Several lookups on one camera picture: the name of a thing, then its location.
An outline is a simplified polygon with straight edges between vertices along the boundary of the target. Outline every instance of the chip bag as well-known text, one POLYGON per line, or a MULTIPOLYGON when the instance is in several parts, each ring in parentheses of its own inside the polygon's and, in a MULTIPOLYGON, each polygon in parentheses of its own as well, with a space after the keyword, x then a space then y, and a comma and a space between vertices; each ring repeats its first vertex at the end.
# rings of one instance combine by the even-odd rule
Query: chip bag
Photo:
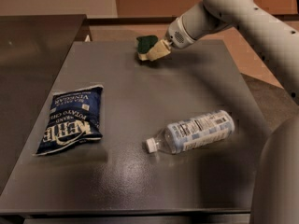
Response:
POLYGON ((61 151, 75 144, 100 140, 99 113, 102 86, 55 93, 50 120, 36 155, 61 151))

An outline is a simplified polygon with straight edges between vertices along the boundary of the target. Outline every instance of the empty water bottle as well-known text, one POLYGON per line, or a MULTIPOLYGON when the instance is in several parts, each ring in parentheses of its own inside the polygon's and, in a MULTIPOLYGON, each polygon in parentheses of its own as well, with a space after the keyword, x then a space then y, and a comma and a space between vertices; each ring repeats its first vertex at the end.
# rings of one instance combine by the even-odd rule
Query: empty water bottle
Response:
POLYGON ((233 119, 223 110, 168 124, 146 142, 149 153, 161 150, 178 154, 227 138, 235 130, 233 119))

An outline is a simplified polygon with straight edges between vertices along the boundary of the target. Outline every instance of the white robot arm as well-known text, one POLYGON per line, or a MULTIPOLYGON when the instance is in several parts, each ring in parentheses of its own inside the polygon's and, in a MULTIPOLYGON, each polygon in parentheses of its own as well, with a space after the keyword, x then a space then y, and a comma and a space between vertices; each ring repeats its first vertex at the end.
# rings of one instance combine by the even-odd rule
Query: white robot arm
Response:
POLYGON ((299 104, 299 33, 253 0, 203 0, 172 22, 166 38, 184 49, 204 35, 234 26, 299 104))
MULTIPOLYGON (((166 33, 184 49, 200 37, 234 26, 299 104, 299 34, 253 0, 203 0, 166 33)), ((251 224, 299 223, 299 116, 280 125, 266 142, 251 207, 251 224)))

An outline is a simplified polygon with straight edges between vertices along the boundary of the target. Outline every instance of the bottle cap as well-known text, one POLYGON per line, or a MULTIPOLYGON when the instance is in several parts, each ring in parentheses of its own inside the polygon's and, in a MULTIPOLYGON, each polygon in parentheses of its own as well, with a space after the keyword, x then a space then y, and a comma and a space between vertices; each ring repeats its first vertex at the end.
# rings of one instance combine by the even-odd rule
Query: bottle cap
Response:
POLYGON ((156 142, 154 138, 150 138, 147 140, 147 149, 149 153, 157 152, 158 148, 156 146, 156 142))

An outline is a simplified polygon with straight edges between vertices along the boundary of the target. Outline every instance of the metal table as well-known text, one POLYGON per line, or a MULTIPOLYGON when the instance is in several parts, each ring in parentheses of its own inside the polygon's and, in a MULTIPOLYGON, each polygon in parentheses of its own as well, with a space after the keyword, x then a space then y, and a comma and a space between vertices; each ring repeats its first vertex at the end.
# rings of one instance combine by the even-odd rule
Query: metal table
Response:
POLYGON ((103 84, 101 142, 33 157, 51 93, 0 197, 17 215, 249 212, 263 144, 263 115, 221 41, 203 40, 156 63, 134 42, 75 43, 51 89, 103 84), (235 134, 179 155, 148 154, 143 141, 167 123, 224 109, 235 134))
POLYGON ((0 195, 85 18, 0 17, 0 195))

